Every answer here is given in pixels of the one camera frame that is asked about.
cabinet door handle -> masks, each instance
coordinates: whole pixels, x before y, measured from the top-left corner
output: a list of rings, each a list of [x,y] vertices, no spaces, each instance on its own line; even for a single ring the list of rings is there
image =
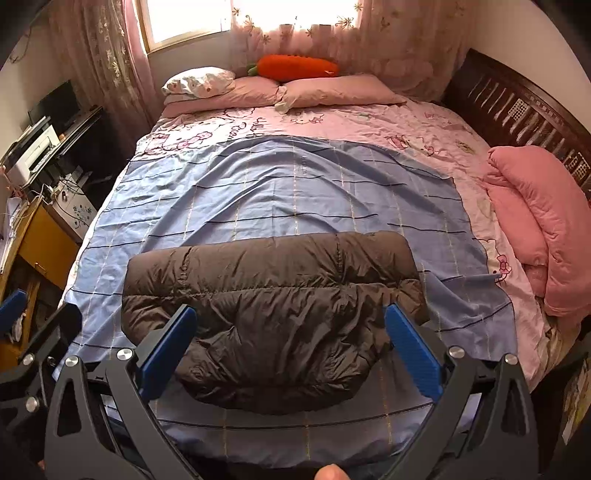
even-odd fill
[[[47,275],[47,270],[45,270],[45,268],[43,268],[39,262],[35,262],[35,270],[41,270],[41,273]]]

wooden headboard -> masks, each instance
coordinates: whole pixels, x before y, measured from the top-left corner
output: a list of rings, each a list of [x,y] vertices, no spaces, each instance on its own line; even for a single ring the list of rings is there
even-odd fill
[[[448,85],[443,103],[491,147],[539,145],[551,151],[591,199],[591,134],[523,75],[470,50]]]

window frame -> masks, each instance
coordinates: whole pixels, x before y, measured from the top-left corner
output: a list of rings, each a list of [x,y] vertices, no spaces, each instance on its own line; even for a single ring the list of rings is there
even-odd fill
[[[152,34],[152,24],[150,22],[150,10],[148,9],[148,0],[135,0],[135,3],[138,12],[139,28],[141,30],[141,34],[144,40],[144,47],[146,49],[146,53],[162,50],[164,48],[185,42],[187,40],[203,37],[204,35],[210,35],[212,33],[219,33],[221,31],[224,31],[223,28],[202,28],[199,30],[191,30],[179,35],[175,35],[174,37],[167,38],[163,41],[155,42],[154,36]]]

pink bed sheet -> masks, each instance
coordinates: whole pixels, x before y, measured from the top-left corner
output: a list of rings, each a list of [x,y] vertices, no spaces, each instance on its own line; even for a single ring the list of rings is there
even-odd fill
[[[483,187],[489,145],[454,112],[432,103],[295,109],[227,109],[161,118],[138,143],[138,155],[159,158],[185,148],[256,135],[297,135],[348,140],[400,150],[453,178],[472,231],[488,255],[490,272],[515,310],[518,356],[530,387],[566,354],[576,332],[559,331],[536,301],[524,269],[496,219]]]

pink curtain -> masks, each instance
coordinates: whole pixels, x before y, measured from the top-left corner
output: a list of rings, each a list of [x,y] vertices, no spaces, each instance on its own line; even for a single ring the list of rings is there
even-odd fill
[[[442,96],[469,48],[473,0],[231,0],[237,73],[265,54],[335,61],[421,100]]]
[[[82,108],[105,108],[124,154],[162,111],[139,34],[133,0],[54,0],[51,36]]]

